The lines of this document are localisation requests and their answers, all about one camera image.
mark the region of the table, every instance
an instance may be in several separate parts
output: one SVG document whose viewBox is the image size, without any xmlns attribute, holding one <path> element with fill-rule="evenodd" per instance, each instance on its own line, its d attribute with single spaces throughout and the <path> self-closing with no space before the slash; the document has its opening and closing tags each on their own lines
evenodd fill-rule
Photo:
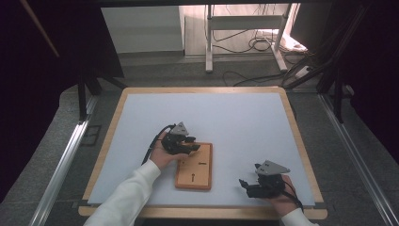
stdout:
<svg viewBox="0 0 399 226">
<path fill-rule="evenodd" d="M 249 94 L 249 93 L 277 93 L 282 100 L 285 114 L 287 116 L 289 126 L 294 135 L 294 140 L 300 160 L 306 171 L 308 181 L 311 187 L 311 194 L 314 197 L 316 205 L 307 207 L 305 215 L 310 219 L 323 219 L 327 217 L 327 209 L 324 207 L 323 197 L 315 179 L 311 168 L 311 163 L 302 142 L 299 130 L 295 123 L 293 111 L 290 107 L 284 89 L 281 88 L 128 88 L 125 89 L 120 97 L 114 117 L 104 139 L 103 147 L 100 151 L 96 165 L 90 177 L 88 187 L 86 189 L 83 200 L 88 200 L 92 189 L 99 177 L 100 171 L 104 165 L 105 157 L 111 146 L 111 141 L 117 130 L 118 121 L 130 93 L 233 93 L 233 94 Z M 79 214 L 89 216 L 95 211 L 94 206 L 80 206 Z M 179 206 L 150 206 L 144 207 L 139 215 L 141 218 L 228 218 L 228 219 L 277 219 L 279 216 L 271 207 L 254 206 L 254 207 L 179 207 Z"/>
<path fill-rule="evenodd" d="M 275 57 L 279 70 L 286 73 L 287 66 L 281 56 L 279 44 L 282 34 L 288 21 L 288 14 L 291 10 L 291 3 L 288 4 L 282 15 L 262 15 L 262 16 L 213 16 L 212 5 L 208 5 L 208 15 L 206 20 L 207 34 L 211 34 L 214 30 L 247 30 L 247 29 L 278 29 L 276 41 L 270 43 L 273 56 Z M 212 39 L 206 41 L 205 55 L 205 71 L 211 73 L 213 71 L 213 46 Z"/>
</svg>

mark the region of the black cable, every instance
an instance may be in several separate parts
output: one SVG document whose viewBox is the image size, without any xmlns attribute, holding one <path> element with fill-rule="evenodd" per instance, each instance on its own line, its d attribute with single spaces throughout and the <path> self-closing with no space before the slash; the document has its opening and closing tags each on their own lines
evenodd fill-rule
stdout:
<svg viewBox="0 0 399 226">
<path fill-rule="evenodd" d="M 331 48 L 334 47 L 333 44 L 337 39 L 342 35 L 344 30 L 349 26 L 350 22 L 352 21 L 354 17 L 354 14 L 348 15 L 345 20 L 343 20 L 343 23 L 341 23 L 338 28 L 334 30 L 334 32 L 326 39 L 323 41 L 321 45 L 317 47 L 317 49 L 314 51 L 315 54 L 312 55 L 312 58 L 317 59 L 318 61 L 326 61 L 328 58 L 328 55 L 331 54 L 331 52 L 334 52 Z"/>
<path fill-rule="evenodd" d="M 267 4 L 266 15 L 268 15 L 268 10 L 269 10 L 269 4 Z"/>
<path fill-rule="evenodd" d="M 333 63 L 333 58 L 329 59 L 327 62 L 323 63 L 322 65 L 318 66 L 317 68 L 314 68 L 313 70 L 309 71 L 306 75 L 297 78 L 295 81 L 293 81 L 291 84 L 284 86 L 285 89 L 293 89 L 300 84 L 308 81 L 309 79 L 313 78 L 317 74 L 320 74 L 322 71 L 325 69 L 328 69 L 331 67 Z"/>
<path fill-rule="evenodd" d="M 215 32 L 214 32 L 214 30 L 212 30 L 212 36 L 214 37 L 214 40 L 215 40 L 215 41 L 222 41 L 222 40 L 227 40 L 227 39 L 230 39 L 230 38 L 232 38 L 232 37 L 234 37 L 234 36 L 243 34 L 244 32 L 247 32 L 247 31 L 249 31 L 249 29 L 240 31 L 240 32 L 235 33 L 235 34 L 233 34 L 233 35 L 230 35 L 230 36 L 228 36 L 228 37 L 226 37 L 226 38 L 223 38 L 223 39 L 221 39 L 221 40 L 217 40 L 217 39 L 215 38 Z"/>
<path fill-rule="evenodd" d="M 265 49 L 258 49 L 258 48 L 256 48 L 256 44 L 257 43 L 268 43 L 269 45 Z M 227 48 L 225 48 L 223 46 L 220 46 L 220 45 L 212 45 L 212 46 L 214 46 L 216 48 L 224 49 L 224 50 L 226 50 L 228 52 L 231 52 L 231 53 L 234 53 L 234 54 L 243 54 L 243 53 L 246 53 L 246 52 L 248 52 L 248 51 L 250 51 L 252 49 L 255 49 L 255 50 L 259 51 L 259 52 L 265 52 L 268 49 L 270 49 L 270 42 L 268 42 L 266 39 L 252 38 L 251 40 L 249 40 L 248 45 L 249 45 L 249 49 L 244 50 L 244 51 L 233 51 L 233 50 L 227 49 Z"/>
<path fill-rule="evenodd" d="M 231 15 L 231 12 L 229 11 L 229 8 L 227 7 L 227 4 L 226 4 L 226 10 L 229 12 L 229 15 Z"/>
<path fill-rule="evenodd" d="M 303 212 L 303 204 L 299 200 L 298 197 L 291 195 L 290 193 L 286 192 L 285 190 L 282 190 L 281 194 L 288 197 L 290 200 L 292 200 L 296 204 L 296 206 L 298 206 Z"/>
<path fill-rule="evenodd" d="M 290 63 L 290 64 L 297 64 L 299 61 L 293 62 L 293 61 L 289 60 L 289 59 L 287 58 L 287 56 L 304 56 L 304 54 L 302 54 L 302 53 L 297 53 L 297 54 L 285 54 L 285 55 L 283 55 L 285 61 L 287 61 L 288 63 Z"/>
<path fill-rule="evenodd" d="M 299 60 L 299 62 L 297 62 L 295 65 L 293 65 L 293 67 L 291 67 L 290 70 L 288 70 L 285 75 L 283 76 L 282 80 L 281 80 L 281 84 L 280 86 L 282 88 L 284 88 L 284 84 L 285 82 L 292 77 L 294 74 L 296 74 L 297 72 L 299 72 L 299 70 L 301 69 L 301 66 L 304 66 L 307 62 L 308 62 L 308 58 L 304 57 L 301 60 Z"/>
<path fill-rule="evenodd" d="M 264 10 L 266 9 L 266 4 L 263 4 L 263 12 L 262 15 L 264 15 Z"/>
<path fill-rule="evenodd" d="M 159 136 L 161 136 L 161 134 L 164 133 L 164 131 L 167 130 L 168 128 L 169 128 L 169 129 L 173 129 L 175 126 L 176 126 L 176 125 L 167 125 L 167 126 L 165 126 L 165 128 L 163 128 L 163 129 L 161 130 L 161 132 L 159 132 L 159 134 L 158 134 L 157 136 L 155 136 L 155 138 L 152 140 L 152 143 L 150 144 L 149 149 L 148 149 L 147 152 L 146 152 L 146 155 L 144 156 L 144 159 L 143 159 L 143 162 L 141 163 L 141 165 L 143 165 L 144 163 L 146 163 L 147 160 L 149 159 L 150 154 L 151 154 L 152 149 L 153 149 L 153 146 L 155 145 L 156 141 L 159 140 L 159 139 L 158 139 Z"/>
<path fill-rule="evenodd" d="M 293 186 L 291 186 L 290 184 L 288 184 L 286 181 L 284 181 L 284 184 L 286 184 L 288 187 L 290 187 L 290 188 L 291 188 L 291 190 L 293 190 L 293 192 L 294 192 L 294 195 L 297 197 L 294 187 L 293 187 Z"/>
<path fill-rule="evenodd" d="M 227 73 L 234 73 L 234 74 L 237 74 L 238 76 L 240 76 L 240 77 L 246 79 L 246 80 L 244 80 L 244 81 L 242 81 L 242 82 L 240 82 L 240 83 L 247 82 L 247 81 L 253 81 L 253 82 L 256 82 L 256 83 L 262 83 L 262 82 L 264 82 L 264 81 L 260 82 L 260 81 L 256 81 L 256 79 L 263 79 L 263 78 L 266 78 L 266 76 L 262 76 L 262 77 L 258 77 L 258 78 L 247 78 L 247 77 L 243 76 L 243 75 L 240 74 L 240 73 L 233 72 L 233 71 L 227 71 L 227 72 L 224 72 L 223 75 L 222 75 L 223 82 L 224 82 L 224 84 L 226 85 L 226 87 L 228 86 L 228 85 L 227 85 L 227 82 L 226 82 L 226 78 L 225 78 L 225 75 L 226 75 Z"/>
<path fill-rule="evenodd" d="M 264 82 L 267 82 L 267 81 L 271 81 L 271 80 L 282 78 L 283 76 L 284 76 L 284 73 L 280 73 L 280 74 L 274 74 L 274 75 L 265 75 L 265 76 L 256 77 L 256 78 L 249 78 L 247 80 L 238 82 L 238 83 L 236 83 L 236 84 L 234 84 L 232 86 L 233 87 L 237 87 L 238 85 L 241 85 L 241 84 L 246 83 L 248 81 L 257 82 L 257 83 L 264 83 Z M 265 80 L 264 81 L 256 81 L 257 79 L 265 79 Z"/>
</svg>

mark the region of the wooden border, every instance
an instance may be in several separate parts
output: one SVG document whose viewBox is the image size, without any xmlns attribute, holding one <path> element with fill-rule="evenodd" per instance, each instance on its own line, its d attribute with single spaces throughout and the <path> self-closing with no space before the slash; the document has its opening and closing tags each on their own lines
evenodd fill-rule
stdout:
<svg viewBox="0 0 399 226">
<path fill-rule="evenodd" d="M 106 133 L 103 147 L 100 150 L 97 162 L 94 166 L 91 177 L 88 181 L 88 186 L 83 196 L 83 200 L 88 200 L 91 191 L 100 175 L 106 155 L 111 145 L 111 140 L 115 134 L 115 130 L 120 119 L 120 114 L 123 110 L 124 103 L 129 94 L 133 93 L 279 93 L 282 100 L 285 113 L 293 131 L 296 146 L 299 151 L 302 164 L 308 175 L 308 180 L 311 185 L 311 192 L 316 203 L 324 204 L 320 188 L 314 176 L 311 167 L 311 161 L 302 141 L 302 137 L 297 127 L 293 110 L 288 101 L 285 90 L 278 87 L 240 87 L 240 88 L 127 88 L 123 90 L 118 102 L 117 109 L 112 118 L 108 132 Z M 79 214 L 81 216 L 90 216 L 94 213 L 96 207 L 94 206 L 80 206 Z M 309 219 L 324 219 L 327 217 L 327 209 L 305 207 L 305 216 Z M 141 211 L 140 218 L 229 218 L 229 219 L 278 219 L 279 216 L 272 207 L 250 207 L 250 208 L 198 208 L 198 207 L 166 207 L 166 206 L 145 206 Z"/>
</svg>

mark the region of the hand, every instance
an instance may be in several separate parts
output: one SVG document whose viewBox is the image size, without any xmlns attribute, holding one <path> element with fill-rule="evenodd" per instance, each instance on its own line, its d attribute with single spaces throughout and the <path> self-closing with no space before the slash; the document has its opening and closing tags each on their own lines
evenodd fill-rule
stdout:
<svg viewBox="0 0 399 226">
<path fill-rule="evenodd" d="M 287 175 L 282 175 L 282 180 L 286 182 L 288 185 L 285 185 L 285 191 L 290 193 L 291 195 L 295 196 L 295 188 L 293 186 L 293 183 L 291 182 L 291 179 Z M 290 212 L 296 210 L 297 206 L 296 204 L 288 197 L 284 195 L 279 195 L 276 198 L 273 199 L 265 199 L 266 201 L 269 201 L 273 207 L 275 208 L 276 212 L 281 216 L 285 216 L 289 214 Z"/>
<path fill-rule="evenodd" d="M 152 153 L 150 156 L 150 160 L 155 163 L 155 165 L 161 170 L 165 168 L 169 162 L 173 160 L 181 160 L 186 159 L 188 154 L 186 153 L 178 153 L 178 154 L 170 154 L 164 149 L 161 143 L 161 139 L 165 136 L 166 132 L 162 133 L 156 141 L 155 145 L 152 148 Z"/>
</svg>

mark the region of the light blue board surface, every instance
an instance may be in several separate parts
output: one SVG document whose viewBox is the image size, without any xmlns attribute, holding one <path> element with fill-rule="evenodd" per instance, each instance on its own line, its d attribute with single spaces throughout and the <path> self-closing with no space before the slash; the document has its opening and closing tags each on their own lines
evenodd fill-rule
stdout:
<svg viewBox="0 0 399 226">
<path fill-rule="evenodd" d="M 255 163 L 265 159 L 291 170 L 298 198 L 314 205 L 293 133 L 278 93 L 129 94 L 88 203 L 102 203 L 144 158 L 155 135 L 183 121 L 197 142 L 214 145 L 210 191 L 174 187 L 176 163 L 163 170 L 147 205 L 259 206 L 238 179 L 257 184 Z"/>
</svg>

